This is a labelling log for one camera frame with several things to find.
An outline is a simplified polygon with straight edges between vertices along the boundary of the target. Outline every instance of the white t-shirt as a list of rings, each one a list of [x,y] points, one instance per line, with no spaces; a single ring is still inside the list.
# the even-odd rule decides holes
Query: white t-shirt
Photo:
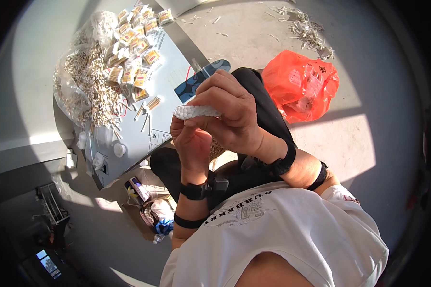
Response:
[[[161,287],[235,286],[262,252],[282,256],[314,286],[374,286],[388,260],[375,221],[346,188],[321,197],[274,182],[222,203],[169,256]]]

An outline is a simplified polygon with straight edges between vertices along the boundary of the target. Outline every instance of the black pants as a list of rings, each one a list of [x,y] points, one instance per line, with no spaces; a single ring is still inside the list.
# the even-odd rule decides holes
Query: black pants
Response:
[[[232,72],[232,75],[247,92],[254,96],[257,106],[257,123],[259,127],[295,145],[286,123],[283,121],[281,114],[276,109],[270,95],[263,86],[263,80],[260,74],[250,68],[239,68]],[[238,154],[239,169],[245,158],[246,155]],[[150,167],[155,175],[160,177],[161,181],[169,190],[169,193],[177,202],[179,199],[181,182],[181,163],[177,151],[171,148],[160,148],[156,150],[150,157]],[[209,178],[215,176],[216,174],[214,172],[209,171]],[[236,193],[265,183],[282,180],[279,176],[272,176],[258,167],[250,168],[245,172],[239,170],[238,173],[225,176],[225,178],[229,180],[228,189],[226,192],[217,192],[208,197],[209,210]]]

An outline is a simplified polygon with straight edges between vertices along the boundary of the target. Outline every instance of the forearm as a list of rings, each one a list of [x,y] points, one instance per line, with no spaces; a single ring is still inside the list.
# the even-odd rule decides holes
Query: forearm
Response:
[[[271,164],[278,158],[285,158],[287,154],[287,144],[283,139],[280,139],[262,129],[263,141],[260,148],[255,153],[255,157],[266,164]],[[289,171],[281,175],[281,178],[291,187],[308,188],[321,171],[321,162],[313,155],[295,149],[295,160]],[[335,184],[340,184],[337,177],[328,171],[327,177],[323,184],[315,189],[315,192],[321,193],[327,188]]]
[[[207,170],[205,173],[195,173],[182,168],[181,181],[185,184],[201,185],[208,178]],[[180,218],[188,221],[198,221],[209,215],[207,199],[190,200],[185,195],[180,194],[176,207],[176,214]],[[184,228],[174,222],[174,233],[172,237],[172,249],[176,249],[182,245],[190,236],[198,230]]]

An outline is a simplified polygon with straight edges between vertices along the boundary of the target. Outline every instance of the plastic bottle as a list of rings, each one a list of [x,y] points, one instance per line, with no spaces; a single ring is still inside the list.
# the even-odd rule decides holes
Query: plastic bottle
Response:
[[[153,238],[154,238],[153,243],[158,244],[159,242],[163,241],[164,234],[155,234]]]

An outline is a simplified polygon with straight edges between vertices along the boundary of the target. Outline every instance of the red plastic bag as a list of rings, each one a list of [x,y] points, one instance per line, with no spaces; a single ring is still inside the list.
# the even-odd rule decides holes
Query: red plastic bag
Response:
[[[331,63],[282,51],[262,72],[265,89],[289,123],[310,122],[329,110],[339,85]]]

